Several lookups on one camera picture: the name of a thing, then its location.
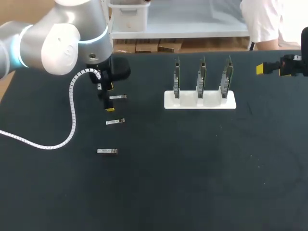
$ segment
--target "white cable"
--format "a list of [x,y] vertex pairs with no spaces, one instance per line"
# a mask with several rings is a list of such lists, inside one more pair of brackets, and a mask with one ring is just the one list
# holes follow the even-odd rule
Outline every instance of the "white cable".
[[97,70],[92,69],[92,68],[79,71],[74,76],[74,78],[72,79],[71,84],[69,86],[69,103],[71,105],[71,112],[72,112],[72,129],[71,129],[71,132],[69,133],[69,135],[68,135],[68,137],[66,138],[65,141],[63,141],[62,143],[55,145],[55,146],[43,146],[43,145],[39,145],[39,144],[33,143],[31,141],[28,141],[28,140],[26,140],[26,139],[24,139],[20,136],[16,136],[16,135],[11,134],[11,133],[6,132],[6,131],[0,130],[0,134],[4,135],[4,136],[11,137],[11,138],[16,139],[18,141],[21,141],[23,143],[29,144],[33,147],[36,147],[36,148],[39,148],[39,149],[44,149],[44,150],[54,150],[54,149],[62,148],[63,146],[68,144],[71,141],[71,139],[72,139],[72,137],[75,133],[75,130],[76,130],[76,114],[75,114],[75,106],[74,106],[74,98],[73,98],[74,85],[75,85],[77,79],[80,76],[82,76],[83,74],[88,73],[88,72],[94,73],[98,79],[101,79],[101,74]]

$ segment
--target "person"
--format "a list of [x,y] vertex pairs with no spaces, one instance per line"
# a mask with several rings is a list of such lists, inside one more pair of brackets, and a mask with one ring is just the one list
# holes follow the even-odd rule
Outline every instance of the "person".
[[308,0],[242,0],[240,7],[258,50],[301,49]]

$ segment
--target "black mat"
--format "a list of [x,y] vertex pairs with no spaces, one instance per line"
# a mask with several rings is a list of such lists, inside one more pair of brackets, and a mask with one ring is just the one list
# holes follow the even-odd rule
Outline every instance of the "black mat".
[[[127,94],[107,113],[88,77],[75,88],[77,131],[56,151],[0,136],[0,230],[286,231],[308,229],[308,78],[257,77],[283,52],[181,54],[181,90],[205,55],[208,90],[234,63],[234,111],[167,111],[177,55],[127,55]],[[20,70],[0,105],[0,128],[44,145],[71,127],[68,86]],[[106,126],[106,120],[126,123]],[[117,148],[118,157],[96,154]]]

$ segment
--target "white holder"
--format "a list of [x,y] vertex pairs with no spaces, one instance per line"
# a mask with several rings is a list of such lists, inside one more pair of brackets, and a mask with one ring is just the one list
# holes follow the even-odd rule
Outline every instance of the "white holder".
[[174,98],[174,91],[165,91],[165,108],[170,110],[200,109],[200,110],[234,110],[236,102],[233,91],[228,92],[226,99],[218,90],[205,90],[203,99],[198,98],[197,90],[181,90],[180,98]]

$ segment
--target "white storage bin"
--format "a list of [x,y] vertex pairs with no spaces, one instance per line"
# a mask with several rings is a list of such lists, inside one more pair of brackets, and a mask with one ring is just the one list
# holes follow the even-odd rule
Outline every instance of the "white storage bin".
[[139,2],[140,4],[134,5],[109,4],[114,18],[113,27],[116,28],[117,31],[133,32],[145,31],[147,29],[148,12],[151,3]]

